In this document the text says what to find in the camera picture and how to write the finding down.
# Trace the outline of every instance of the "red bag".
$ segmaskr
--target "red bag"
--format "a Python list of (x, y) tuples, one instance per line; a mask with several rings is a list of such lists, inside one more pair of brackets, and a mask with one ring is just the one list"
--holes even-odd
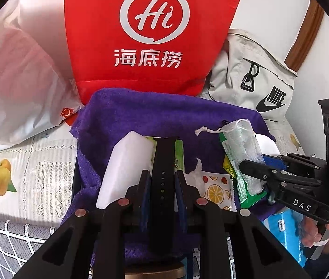
[(195, 96), (239, 0), (65, 0), (74, 76), (86, 104), (122, 87)]

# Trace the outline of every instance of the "nike logo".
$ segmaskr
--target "nike logo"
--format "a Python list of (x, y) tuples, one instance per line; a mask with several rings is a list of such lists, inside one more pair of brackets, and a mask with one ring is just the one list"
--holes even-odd
[[(268, 94), (266, 97), (264, 97), (256, 106), (256, 110), (258, 112), (266, 112), (270, 110), (274, 110), (280, 107), (283, 107), (285, 104), (282, 105), (282, 101), (284, 100), (284, 97), (286, 96), (286, 93), (284, 93), (282, 90), (280, 90), (277, 87), (273, 87), (271, 90), (271, 93)], [(266, 106), (265, 101), (271, 102), (272, 106)]]

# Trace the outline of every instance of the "gold lid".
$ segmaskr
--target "gold lid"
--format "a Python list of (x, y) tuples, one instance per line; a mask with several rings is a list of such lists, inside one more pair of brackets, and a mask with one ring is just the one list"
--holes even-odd
[(125, 279), (179, 279), (186, 274), (181, 262), (132, 266), (126, 269)]

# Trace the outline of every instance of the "purple towel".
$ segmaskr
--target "purple towel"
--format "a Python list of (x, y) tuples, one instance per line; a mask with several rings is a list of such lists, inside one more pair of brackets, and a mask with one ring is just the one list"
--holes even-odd
[[(190, 96), (117, 88), (95, 92), (86, 107), (79, 111), (71, 129), (78, 139), (77, 159), (83, 189), (75, 195), (64, 220), (76, 209), (95, 207), (113, 147), (128, 132), (179, 137), (184, 142), (186, 173), (195, 169), (196, 157), (201, 159), (204, 171), (226, 173), (222, 167), (225, 153), (219, 136), (205, 132), (196, 136), (195, 130), (202, 126), (216, 130), (222, 126), (222, 120), (232, 122), (241, 118), (249, 119), (256, 133), (274, 139), (261, 115), (253, 110)], [(280, 208), (280, 205), (259, 202), (251, 211), (263, 220)], [(174, 244), (174, 256), (186, 251), (186, 236), (180, 240)], [(126, 239), (125, 252), (128, 264), (157, 258), (148, 252), (145, 242), (135, 238)]]

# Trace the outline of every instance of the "white hi logo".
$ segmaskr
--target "white hi logo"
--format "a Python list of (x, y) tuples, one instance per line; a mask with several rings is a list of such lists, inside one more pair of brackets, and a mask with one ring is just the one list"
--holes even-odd
[[(176, 37), (178, 37), (185, 30), (187, 24), (189, 23), (189, 19), (190, 19), (189, 4), (186, 0), (178, 0), (178, 2), (181, 5), (181, 8), (182, 8), (182, 20), (180, 22), (180, 25), (171, 34), (167, 35), (166, 37), (164, 37), (162, 39), (154, 40), (154, 38), (145, 37), (141, 34), (138, 34), (136, 31), (134, 31), (130, 25), (130, 22), (128, 22), (128, 9), (130, 8), (133, 1), (134, 0), (124, 0), (123, 1), (121, 10), (119, 12), (119, 21), (120, 21), (121, 26), (122, 26), (123, 30), (125, 31), (125, 33), (127, 35), (129, 35), (132, 39), (134, 39), (138, 42), (141, 42), (144, 44), (162, 44), (162, 43), (169, 42), (169, 41), (175, 39)], [(152, 0), (149, 3), (149, 5), (147, 6), (147, 8), (145, 9), (144, 13), (141, 13), (141, 14), (135, 16), (136, 20), (140, 20), (139, 24), (138, 24), (138, 30), (140, 30), (140, 31), (143, 30), (145, 21), (148, 18), (148, 16), (154, 16), (153, 22), (151, 23), (151, 29), (155, 29), (160, 16), (164, 15), (163, 10), (166, 8), (166, 6), (168, 4), (167, 2), (164, 2), (156, 13), (154, 13), (154, 12), (151, 13), (152, 8), (156, 4), (157, 1), (158, 0)], [(169, 13), (167, 13), (163, 19), (163, 22), (162, 22), (163, 28), (170, 28), (172, 26), (172, 24), (167, 25), (169, 19), (172, 16), (173, 6), (170, 6), (170, 8), (171, 8), (171, 11)]]
[[(158, 23), (158, 19), (159, 19), (160, 15), (164, 14), (162, 11), (166, 8), (166, 6), (168, 4), (167, 2), (164, 2), (156, 13), (151, 13), (150, 11), (153, 8), (153, 6), (156, 4), (157, 1), (158, 0), (151, 0), (151, 2), (149, 3), (149, 5), (145, 9), (145, 11), (142, 14), (139, 14), (135, 17), (136, 20), (140, 19), (140, 22), (138, 25), (138, 30), (143, 30), (143, 26), (145, 25), (145, 21), (148, 16), (154, 16), (153, 22), (151, 22), (151, 26), (150, 26), (151, 29), (154, 29), (156, 27), (156, 24)], [(170, 28), (173, 25), (173, 23), (171, 25), (167, 25), (168, 20), (170, 19), (170, 17), (172, 17), (173, 6), (170, 6), (170, 8), (171, 8), (171, 11), (166, 14), (166, 16), (162, 22), (163, 28)]]

